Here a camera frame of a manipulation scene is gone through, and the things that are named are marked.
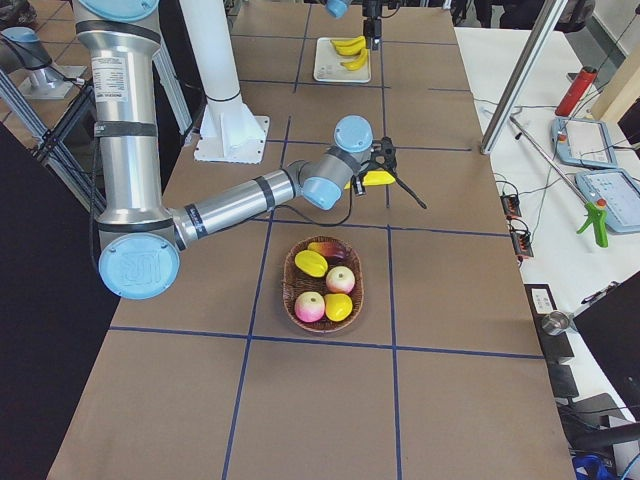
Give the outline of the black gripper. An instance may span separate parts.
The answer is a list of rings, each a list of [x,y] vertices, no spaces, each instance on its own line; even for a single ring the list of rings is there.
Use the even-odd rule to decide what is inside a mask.
[[[382,13],[385,6],[384,0],[363,0],[362,15],[363,36],[366,47],[372,51],[377,51],[380,47],[382,36]]]
[[[387,170],[386,156],[381,152],[372,152],[370,158],[362,164],[362,171],[354,174],[344,189],[351,190],[355,196],[366,194],[365,179],[369,171]]]

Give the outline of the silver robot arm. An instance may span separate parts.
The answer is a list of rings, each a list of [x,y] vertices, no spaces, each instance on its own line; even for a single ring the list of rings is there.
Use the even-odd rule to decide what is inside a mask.
[[[375,166],[383,149],[362,117],[341,119],[319,158],[228,184],[264,154],[270,120],[244,103],[225,9],[219,1],[180,5],[206,107],[200,138],[160,182],[152,59],[161,46],[155,1],[77,1],[76,33],[91,58],[107,197],[99,216],[98,272],[116,295],[143,300],[176,280],[194,242],[301,197],[328,210]]]
[[[352,0],[327,0],[322,1],[325,11],[335,19],[342,18],[350,6]],[[387,5],[383,0],[356,1],[361,6],[363,16],[363,35],[366,47],[376,51],[379,49],[382,39],[383,8]]]

